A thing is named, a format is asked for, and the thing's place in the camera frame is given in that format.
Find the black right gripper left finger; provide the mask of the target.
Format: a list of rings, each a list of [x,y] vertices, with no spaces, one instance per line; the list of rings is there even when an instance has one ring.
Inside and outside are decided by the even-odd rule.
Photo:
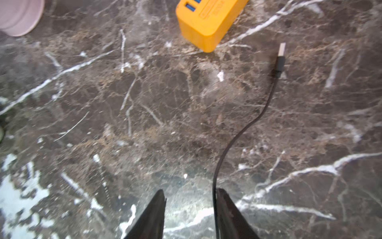
[[[164,191],[158,190],[124,239],[162,239],[166,202]]]

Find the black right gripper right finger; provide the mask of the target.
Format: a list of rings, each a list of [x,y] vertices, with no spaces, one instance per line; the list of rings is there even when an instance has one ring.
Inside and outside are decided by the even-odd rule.
[[[259,239],[224,189],[217,189],[216,202],[220,239]]]

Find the green electronic kitchen scale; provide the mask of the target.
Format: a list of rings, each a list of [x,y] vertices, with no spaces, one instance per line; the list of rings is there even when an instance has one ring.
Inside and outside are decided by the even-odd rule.
[[[5,130],[4,128],[0,125],[0,143],[3,141],[5,137]]]

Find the orange power strip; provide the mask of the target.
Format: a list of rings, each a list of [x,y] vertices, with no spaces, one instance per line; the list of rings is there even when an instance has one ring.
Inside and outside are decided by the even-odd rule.
[[[248,0],[181,0],[176,16],[182,36],[205,53],[213,52]]]

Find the pink metal pencil bucket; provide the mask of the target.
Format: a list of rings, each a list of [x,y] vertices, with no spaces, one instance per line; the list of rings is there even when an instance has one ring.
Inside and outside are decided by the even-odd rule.
[[[1,32],[19,37],[31,32],[41,19],[45,0],[1,1]]]

